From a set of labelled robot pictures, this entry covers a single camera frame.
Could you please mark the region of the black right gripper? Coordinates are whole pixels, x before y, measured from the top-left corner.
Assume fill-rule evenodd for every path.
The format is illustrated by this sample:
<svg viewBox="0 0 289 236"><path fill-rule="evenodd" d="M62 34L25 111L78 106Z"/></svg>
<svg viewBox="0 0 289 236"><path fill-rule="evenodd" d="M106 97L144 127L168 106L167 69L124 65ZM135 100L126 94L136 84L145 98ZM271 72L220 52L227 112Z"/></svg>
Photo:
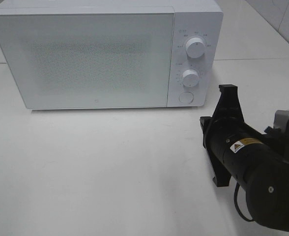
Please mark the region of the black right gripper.
<svg viewBox="0 0 289 236"><path fill-rule="evenodd" d="M249 177L270 148L244 123L238 87L219 85L221 93L212 117L201 117L203 146L214 171L216 187L228 187L231 177Z"/></svg>

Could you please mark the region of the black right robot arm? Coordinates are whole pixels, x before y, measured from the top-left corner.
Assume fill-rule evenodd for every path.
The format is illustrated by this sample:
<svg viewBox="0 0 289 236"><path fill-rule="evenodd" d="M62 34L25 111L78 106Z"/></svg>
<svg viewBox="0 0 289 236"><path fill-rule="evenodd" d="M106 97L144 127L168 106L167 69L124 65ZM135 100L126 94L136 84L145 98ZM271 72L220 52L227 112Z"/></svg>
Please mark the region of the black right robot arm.
<svg viewBox="0 0 289 236"><path fill-rule="evenodd" d="M289 232L289 110L278 110L273 126L260 133L243 117L237 86L219 85L210 117L201 117L203 147L214 170L213 182L246 193L248 222Z"/></svg>

